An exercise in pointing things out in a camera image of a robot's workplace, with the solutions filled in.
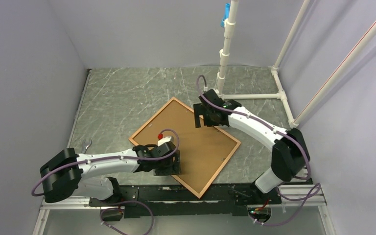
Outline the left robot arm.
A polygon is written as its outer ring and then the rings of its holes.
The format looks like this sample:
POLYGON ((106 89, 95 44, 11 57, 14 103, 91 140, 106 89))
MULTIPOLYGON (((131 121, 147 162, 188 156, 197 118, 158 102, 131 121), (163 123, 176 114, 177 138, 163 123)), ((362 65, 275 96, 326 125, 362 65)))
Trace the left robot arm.
POLYGON ((41 166, 39 184, 47 203, 85 196, 113 206, 121 199, 118 181, 100 176, 150 171, 155 176, 180 173, 180 151, 170 138, 107 154, 78 154, 74 148, 66 148, 41 166))

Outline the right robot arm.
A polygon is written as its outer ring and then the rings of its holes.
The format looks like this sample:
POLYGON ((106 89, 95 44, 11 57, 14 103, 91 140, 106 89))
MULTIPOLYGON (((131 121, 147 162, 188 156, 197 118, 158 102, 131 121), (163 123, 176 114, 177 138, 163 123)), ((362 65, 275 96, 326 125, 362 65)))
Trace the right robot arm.
POLYGON ((250 196, 262 203, 269 192, 290 182, 303 168, 309 168, 310 155, 300 130, 286 130, 249 112, 235 100, 224 101, 211 89, 199 96, 193 106, 195 126, 228 126, 254 138, 271 152, 270 167, 251 184, 250 196))

